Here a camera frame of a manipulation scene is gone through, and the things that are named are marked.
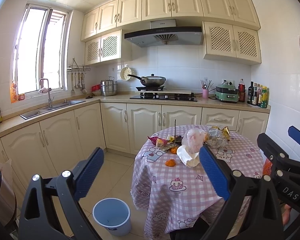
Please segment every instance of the window frame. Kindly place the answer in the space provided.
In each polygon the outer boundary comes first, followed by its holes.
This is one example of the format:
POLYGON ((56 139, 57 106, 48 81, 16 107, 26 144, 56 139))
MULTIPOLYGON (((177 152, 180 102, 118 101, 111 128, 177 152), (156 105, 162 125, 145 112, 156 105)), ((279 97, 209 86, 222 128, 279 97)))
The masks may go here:
MULTIPOLYGON (((69 21, 69 12, 64 11, 64 10, 60 10, 59 8, 55 8, 55 7, 49 7, 49 6, 43 6, 43 5, 39 5, 39 4, 32 4, 32 3, 27 3, 25 10, 23 12, 23 17, 22 17, 22 21, 20 23, 20 26, 18 28, 18 36, 15 39, 15 46, 14 46, 14 62, 13 62, 13 69, 12 69, 12 80, 14 80, 14 83, 17 85, 17 94, 18 94, 18 49, 19 49, 19 44, 20 44, 20 39, 21 39, 21 34, 22 34, 22 30, 24 27, 24 21, 27 19, 27 16, 29 14, 30 8, 39 8, 39 9, 45 9, 45 15, 44 15, 44 23, 41 26, 41 30, 40 30, 40 35, 39 35, 39 39, 40 39, 40 43, 38 43, 38 48, 39 51, 37 52, 37 65, 36 65, 36 82, 37 82, 37 87, 39 89, 41 89, 43 87, 43 84, 39 84, 39 80, 40 80, 40 76, 43 76, 43 69, 41 68, 42 66, 42 62, 43 62, 43 57, 44 57, 44 39, 46 37, 46 33, 47 33, 47 28, 48 28, 48 21, 50 21, 50 17, 53 11, 57 11, 60 14, 64 15, 64 21, 63 21, 63 30, 62 30, 62 36, 61 36, 61 44, 60 44, 60 49, 61 49, 61 55, 60 55, 60 68, 59 68, 59 75, 61 75, 61 87, 60 88, 55 88, 51 90, 51 93, 55 93, 55 92, 61 92, 61 91, 66 91, 67 90, 67 85, 66 85, 66 45, 67 45, 67 24, 69 21)), ((35 90, 35 91, 30 91, 30 92, 26 92, 25 93, 25 99, 29 99, 29 98, 34 98, 34 97, 39 97, 45 94, 40 94, 39 93, 39 89, 35 90)))

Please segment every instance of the drying rack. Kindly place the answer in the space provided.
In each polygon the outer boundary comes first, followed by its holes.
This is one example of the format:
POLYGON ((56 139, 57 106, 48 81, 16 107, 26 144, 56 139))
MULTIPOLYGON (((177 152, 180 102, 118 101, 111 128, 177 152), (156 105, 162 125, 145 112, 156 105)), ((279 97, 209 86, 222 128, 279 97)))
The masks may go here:
POLYGON ((68 72, 84 72, 86 73, 87 71, 90 71, 91 68, 87 67, 87 66, 79 66, 75 59, 73 58, 73 61, 72 61, 72 65, 68 65, 67 66, 67 71, 68 72))

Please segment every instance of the kitchen sink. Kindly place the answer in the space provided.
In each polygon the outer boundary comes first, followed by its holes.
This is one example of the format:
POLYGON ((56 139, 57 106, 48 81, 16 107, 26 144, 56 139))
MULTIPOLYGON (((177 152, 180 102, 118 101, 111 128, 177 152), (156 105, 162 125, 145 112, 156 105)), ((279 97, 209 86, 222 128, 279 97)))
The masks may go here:
POLYGON ((27 120, 29 118, 38 116, 40 114, 44 114, 46 112, 54 111, 54 110, 57 110, 57 109, 60 109, 60 108, 66 107, 66 106, 76 105, 76 104, 79 104, 79 103, 82 103, 82 102, 85 102, 85 101, 84 100, 70 100, 70 101, 65 101, 63 103, 54 104, 54 105, 52 105, 52 107, 48 107, 48 106, 42 107, 42 108, 30 111, 30 112, 21 114, 20 116, 23 119, 27 120))

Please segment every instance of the countertop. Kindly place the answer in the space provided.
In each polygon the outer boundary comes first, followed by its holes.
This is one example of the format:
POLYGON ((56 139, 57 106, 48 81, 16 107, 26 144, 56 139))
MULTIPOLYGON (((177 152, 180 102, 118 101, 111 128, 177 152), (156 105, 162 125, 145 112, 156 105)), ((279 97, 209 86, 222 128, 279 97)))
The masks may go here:
POLYGON ((211 107, 211 108, 222 108, 222 109, 234 109, 234 110, 243 110, 243 111, 253 111, 261 113, 270 113, 270 106, 266 109, 259 108, 257 106, 251 106, 247 103, 238 102, 236 104, 232 103, 223 103, 219 100, 197 98, 197 102, 189 101, 169 101, 169 100, 150 100, 150 99, 130 99, 133 96, 131 94, 115 95, 109 97, 94 96, 91 99, 86 99, 85 97, 76 98, 76 100, 85 100, 85 102, 76 104, 73 106, 67 106, 55 111, 47 112, 41 114, 37 117, 24 120, 21 116, 15 116, 10 119, 7 119, 0 123, 0 138, 15 131, 31 125, 33 123, 42 121, 49 117, 62 114, 74 109, 78 109, 83 106, 92 105, 98 102, 110 102, 110 103, 135 103, 135 104, 155 104, 155 105, 173 105, 173 106, 197 106, 197 107, 211 107))

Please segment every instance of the pink cup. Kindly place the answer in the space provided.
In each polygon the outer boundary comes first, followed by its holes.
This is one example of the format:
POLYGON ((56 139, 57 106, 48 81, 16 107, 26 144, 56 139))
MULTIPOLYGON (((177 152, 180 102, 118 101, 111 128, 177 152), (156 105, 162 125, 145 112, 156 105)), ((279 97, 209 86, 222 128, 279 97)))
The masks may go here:
POLYGON ((209 90, 208 89, 203 89, 202 90, 202 97, 203 98, 209 98, 209 90))

